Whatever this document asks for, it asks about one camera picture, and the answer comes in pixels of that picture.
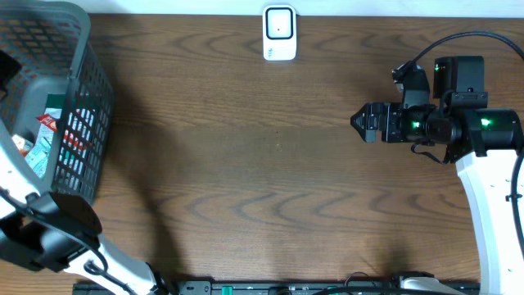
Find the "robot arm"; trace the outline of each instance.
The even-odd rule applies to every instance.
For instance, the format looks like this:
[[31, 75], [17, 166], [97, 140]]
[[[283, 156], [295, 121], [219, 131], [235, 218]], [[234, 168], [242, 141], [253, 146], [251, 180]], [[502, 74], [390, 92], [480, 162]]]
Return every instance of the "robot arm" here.
[[[81, 197], [30, 194], [26, 203], [0, 188], [4, 207], [0, 221], [0, 257], [32, 271], [48, 268], [82, 275], [115, 294], [170, 294], [172, 287], [102, 234], [93, 209]], [[33, 221], [24, 224], [23, 219]]]
[[[524, 59], [524, 52], [506, 38], [478, 34], [504, 41]], [[481, 294], [521, 293], [518, 283], [524, 275], [524, 245], [519, 246], [518, 236], [522, 235], [522, 222], [513, 219], [513, 213], [518, 214], [524, 206], [517, 202], [520, 195], [516, 189], [510, 193], [517, 151], [524, 148], [521, 122], [513, 110], [487, 108], [482, 57], [436, 59], [433, 96], [440, 99], [440, 107], [430, 104], [426, 74], [415, 61], [442, 40], [393, 70], [402, 103], [368, 103], [351, 117], [351, 124], [366, 142], [375, 141], [375, 133], [381, 131], [383, 142], [412, 143], [415, 153], [442, 164], [455, 163], [472, 213], [481, 261]], [[447, 146], [442, 161], [429, 152], [416, 152], [418, 145], [435, 144]], [[515, 185], [522, 191], [524, 185]], [[427, 278], [402, 281], [407, 288], [421, 290], [435, 290], [434, 283]]]

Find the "red package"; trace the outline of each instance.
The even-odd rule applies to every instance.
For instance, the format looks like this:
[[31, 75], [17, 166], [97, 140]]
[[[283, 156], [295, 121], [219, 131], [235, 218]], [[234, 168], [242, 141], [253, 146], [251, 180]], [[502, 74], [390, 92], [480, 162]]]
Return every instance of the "red package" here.
[[49, 115], [49, 114], [41, 115], [39, 117], [36, 117], [36, 119], [40, 123], [46, 125], [53, 132], [56, 132], [56, 119], [51, 117], [51, 115]]
[[64, 134], [64, 141], [67, 142], [70, 147], [73, 146], [73, 148], [78, 148], [79, 150], [84, 150], [87, 148], [83, 143], [79, 143], [79, 139], [75, 138], [73, 134], [69, 134], [67, 130]]

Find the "wooden table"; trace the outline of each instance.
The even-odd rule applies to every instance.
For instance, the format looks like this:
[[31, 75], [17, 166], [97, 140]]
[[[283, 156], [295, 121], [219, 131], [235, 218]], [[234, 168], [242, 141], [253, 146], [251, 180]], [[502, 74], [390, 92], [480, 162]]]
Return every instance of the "wooden table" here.
[[[92, 21], [118, 96], [95, 210], [129, 255], [174, 278], [479, 280], [454, 166], [408, 144], [366, 144], [350, 117], [398, 102], [391, 69], [433, 41], [493, 30], [524, 44], [522, 20], [300, 17], [298, 55], [285, 62], [262, 57], [258, 16]], [[420, 65], [453, 55], [484, 56], [490, 106], [522, 116], [524, 66], [510, 48], [454, 40]], [[80, 279], [1, 266], [2, 294], [68, 294]]]

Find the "mesh basket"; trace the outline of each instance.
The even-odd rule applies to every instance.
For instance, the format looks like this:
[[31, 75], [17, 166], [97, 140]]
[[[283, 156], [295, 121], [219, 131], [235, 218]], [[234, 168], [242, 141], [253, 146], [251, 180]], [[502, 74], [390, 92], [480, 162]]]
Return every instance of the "mesh basket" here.
[[[92, 203], [115, 98], [88, 43], [90, 29], [85, 11], [70, 3], [0, 2], [0, 50], [22, 66], [0, 102], [0, 125], [9, 135], [0, 144], [14, 144], [13, 134], [36, 144], [47, 128], [36, 118], [53, 112], [57, 131], [39, 178], [45, 187]], [[7, 156], [27, 165], [19, 153]]]

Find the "black cable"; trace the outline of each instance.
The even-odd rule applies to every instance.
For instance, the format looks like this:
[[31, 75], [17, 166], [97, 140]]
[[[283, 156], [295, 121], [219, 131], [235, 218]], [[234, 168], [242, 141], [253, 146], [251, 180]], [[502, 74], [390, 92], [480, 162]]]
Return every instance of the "black cable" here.
[[426, 156], [426, 157], [432, 159], [433, 161], [435, 161], [435, 162], [437, 162], [437, 163], [439, 163], [441, 165], [446, 165], [446, 164], [449, 163], [449, 152], [448, 152], [448, 149], [445, 150], [444, 159], [442, 159], [442, 160], [439, 160], [439, 158], [435, 157], [435, 155], [433, 155], [430, 152], [417, 152], [417, 148], [420, 145], [427, 145], [427, 144], [424, 144], [424, 143], [427, 143], [427, 142], [416, 142], [413, 145], [411, 145], [411, 152], [414, 153], [414, 154], [417, 154], [417, 155]]
[[[91, 270], [101, 270], [98, 268], [98, 266], [96, 266], [92, 261], [89, 261], [88, 263], [86, 263], [84, 265], [84, 269], [86, 270], [86, 268], [89, 268]], [[101, 275], [102, 278], [104, 279], [107, 279], [108, 281], [112, 282], [113, 284], [121, 287], [125, 292], [129, 293], [129, 295], [137, 295], [130, 287], [128, 284], [124, 284], [122, 282], [120, 282], [117, 278], [115, 278], [114, 276], [112, 275], [109, 275], [107, 273]]]
[[37, 211], [34, 211], [31, 208], [29, 208], [28, 206], [26, 206], [26, 207], [21, 206], [18, 203], [18, 201], [12, 199], [11, 196], [8, 195], [6, 190], [0, 188], [0, 196], [2, 197], [2, 199], [4, 199], [7, 203], [9, 203], [9, 205], [13, 206], [21, 214], [23, 214], [25, 216], [28, 216], [29, 218], [33, 219], [34, 221], [40, 223], [41, 225], [43, 225], [43, 226], [45, 226], [45, 227], [47, 227], [49, 229], [53, 229], [53, 230], [55, 230], [55, 231], [65, 235], [67, 238], [72, 239], [73, 241], [75, 241], [78, 244], [82, 245], [83, 247], [85, 247], [89, 251], [93, 252], [95, 254], [95, 256], [97, 256], [97, 258], [102, 263], [102, 269], [90, 270], [90, 269], [86, 268], [86, 265], [88, 264], [88, 263], [86, 263], [86, 265], [84, 265], [84, 269], [90, 275], [105, 275], [105, 274], [107, 274], [107, 269], [109, 268], [109, 266], [107, 264], [107, 260], [100, 253], [100, 251], [98, 251], [98, 249], [95, 249], [94, 247], [91, 247], [90, 245], [86, 244], [86, 242], [84, 242], [81, 239], [75, 237], [74, 235], [69, 234], [66, 231], [63, 231], [62, 229], [58, 229], [56, 226], [49, 224], [46, 221], [46, 216], [44, 214], [42, 214], [40, 212], [37, 212]]
[[385, 293], [385, 294], [405, 294], [405, 295], [452, 295], [449, 293], [433, 292], [433, 291], [422, 291], [414, 289], [404, 288], [373, 288], [373, 287], [341, 287], [341, 288], [330, 288], [316, 292], [313, 295], [330, 295], [335, 293]]
[[513, 167], [513, 173], [511, 175], [511, 194], [506, 197], [506, 200], [509, 201], [509, 199], [511, 199], [513, 221], [515, 222], [518, 243], [521, 246], [522, 258], [524, 259], [524, 234], [522, 233], [522, 222], [518, 210], [518, 199], [522, 196], [517, 192], [518, 174], [521, 170], [522, 160], [524, 160], [524, 148], [521, 150], [521, 152], [519, 152], [517, 160], [515, 161], [515, 166]]
[[441, 45], [442, 43], [444, 43], [446, 41], [450, 41], [450, 40], [456, 39], [456, 38], [462, 38], [462, 37], [467, 37], [467, 36], [484, 36], [484, 37], [489, 37], [489, 38], [493, 38], [493, 39], [497, 39], [499, 41], [502, 41], [502, 42], [506, 43], [509, 47], [511, 47], [518, 54], [518, 56], [520, 56], [521, 59], [524, 61], [524, 51], [522, 51], [522, 49], [520, 49], [510, 39], [504, 37], [503, 35], [499, 35], [499, 34], [496, 34], [496, 33], [485, 32], [485, 31], [472, 31], [472, 32], [464, 32], [464, 33], [452, 34], [450, 36], [444, 37], [444, 38], [436, 41], [435, 43], [430, 45], [428, 48], [426, 48], [422, 52], [420, 52], [417, 55], [417, 57], [415, 57], [413, 60], [408, 61], [408, 63], [406, 64], [406, 67], [404, 67], [404, 68], [406, 70], [411, 68], [411, 66], [413, 66], [421, 57], [423, 57], [430, 50], [432, 50], [433, 48]]
[[351, 278], [353, 278], [354, 275], [365, 275], [366, 277], [368, 277], [368, 279], [371, 282], [371, 284], [373, 284], [373, 287], [375, 287], [375, 288], [377, 287], [375, 282], [373, 282], [371, 280], [371, 277], [368, 274], [366, 274], [365, 272], [363, 272], [363, 271], [355, 271], [353, 274], [351, 274], [349, 277], [347, 277], [346, 281], [344, 282], [344, 287], [349, 287]]
[[444, 93], [442, 93], [442, 95], [440, 96], [440, 101], [439, 101], [440, 117], [444, 117], [444, 102], [445, 102], [446, 98], [448, 97], [448, 95], [450, 95], [453, 92], [454, 92], [454, 90], [448, 89], [448, 90], [444, 91]]

